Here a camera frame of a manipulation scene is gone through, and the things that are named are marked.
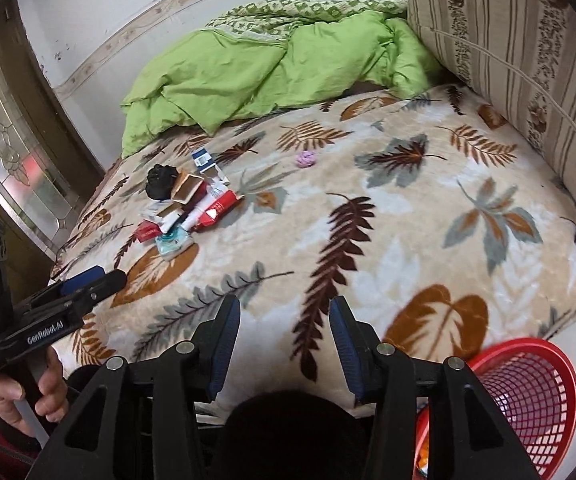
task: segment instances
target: red cigarette box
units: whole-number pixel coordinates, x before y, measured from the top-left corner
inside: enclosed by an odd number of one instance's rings
[[[235,205],[241,197],[237,196],[232,190],[226,191],[212,205],[203,212],[197,221],[197,227],[208,227],[217,222],[228,209]]]
[[[157,224],[144,220],[137,226],[137,228],[134,231],[134,234],[137,237],[137,240],[139,240],[140,243],[143,244],[144,242],[152,240],[153,238],[156,238],[159,235],[161,235],[161,229],[159,229],[159,226]]]

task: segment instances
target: metal screw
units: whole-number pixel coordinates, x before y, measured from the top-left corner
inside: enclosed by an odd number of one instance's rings
[[[190,354],[194,350],[194,344],[192,341],[182,341],[175,347],[175,350],[180,354]]]
[[[460,359],[459,357],[452,356],[448,358],[448,366],[453,370],[462,370],[465,365],[466,363],[463,362],[463,359]]]
[[[111,357],[106,361],[106,368],[109,370],[119,370],[122,366],[124,366],[124,360],[119,356]]]
[[[379,343],[377,345],[377,352],[379,352],[381,355],[393,355],[395,350],[396,348],[390,343]]]

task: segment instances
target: black glove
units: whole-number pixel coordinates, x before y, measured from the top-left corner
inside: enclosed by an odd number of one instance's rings
[[[172,166],[155,164],[146,177],[146,194],[153,200],[170,200],[177,175],[177,170]]]

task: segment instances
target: pile of items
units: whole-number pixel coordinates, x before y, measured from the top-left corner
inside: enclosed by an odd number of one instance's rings
[[[215,224],[241,196],[204,148],[192,153],[199,174],[156,164],[148,172],[146,193],[153,202],[135,231],[137,240],[153,238],[159,254],[172,260],[194,244],[191,232]]]

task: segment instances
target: red sleeve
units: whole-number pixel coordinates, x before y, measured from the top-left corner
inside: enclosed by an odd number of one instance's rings
[[[14,451],[36,458],[39,444],[34,438],[25,436],[0,418],[0,444]],[[22,480],[28,474],[30,466],[5,453],[0,452],[0,474],[5,480]]]

